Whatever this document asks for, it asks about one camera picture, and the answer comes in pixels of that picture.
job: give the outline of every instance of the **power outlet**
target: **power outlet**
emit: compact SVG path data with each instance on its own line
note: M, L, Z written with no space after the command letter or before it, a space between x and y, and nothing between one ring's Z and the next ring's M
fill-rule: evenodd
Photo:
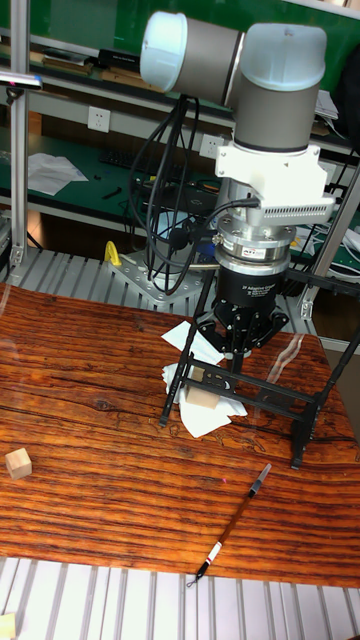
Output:
M110 113L107 109L89 107L88 129L108 133L110 129Z
M216 160L217 148L223 144L224 138L220 138L219 136L209 136L207 133L204 133L199 156L203 156L204 158L213 158L213 160Z

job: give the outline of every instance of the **robotic arm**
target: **robotic arm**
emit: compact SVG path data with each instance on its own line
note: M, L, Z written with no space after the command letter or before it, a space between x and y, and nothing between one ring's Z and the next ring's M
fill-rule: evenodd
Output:
M333 210L319 147L308 144L325 49L321 29L299 25L256 24L245 35L157 12L146 27L140 70L147 83L233 109L234 139L217 150L215 173L227 178L219 204L259 203L216 218L214 313L234 372L288 320L274 311L275 296L296 225L325 222Z

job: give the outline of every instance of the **white mounting bracket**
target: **white mounting bracket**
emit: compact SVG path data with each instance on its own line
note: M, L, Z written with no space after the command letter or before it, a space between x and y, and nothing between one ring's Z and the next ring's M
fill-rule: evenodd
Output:
M301 319L311 320L314 303L312 300L303 300L301 305Z

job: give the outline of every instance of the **paper document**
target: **paper document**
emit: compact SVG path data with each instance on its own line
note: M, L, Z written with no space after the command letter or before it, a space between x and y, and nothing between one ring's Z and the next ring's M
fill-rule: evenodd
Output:
M330 93L320 89L316 100L315 113L319 116L326 116L332 120L337 120L339 117L338 110L335 107Z
M29 157L28 187L55 196L69 182L88 179L67 158L35 153Z
M182 351L185 347L187 335L189 333L190 324L186 320L179 324L174 329L170 329L167 333L164 333L162 338ZM197 360L203 360L209 364L218 364L223 359L224 354L219 353L198 331L195 334L195 338L191 345L191 351Z
M170 364L163 369L163 380L166 383L166 393L175 375L177 364ZM239 400L229 400L220 396L215 409L208 409L186 401L186 390L178 389L174 402L179 403L183 425L193 438L200 438L218 427L231 422L229 416L246 416L247 411Z

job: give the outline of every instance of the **pen cap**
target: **pen cap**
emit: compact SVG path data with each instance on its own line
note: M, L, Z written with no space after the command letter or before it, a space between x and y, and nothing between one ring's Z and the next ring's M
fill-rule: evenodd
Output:
M253 498L257 492L259 491L262 483L264 482L267 474L269 473L271 469L271 464L267 464L265 469L263 469L263 471L260 473L259 477L257 478L257 480L255 480L253 486L251 487L250 491L249 491L249 496L250 498Z

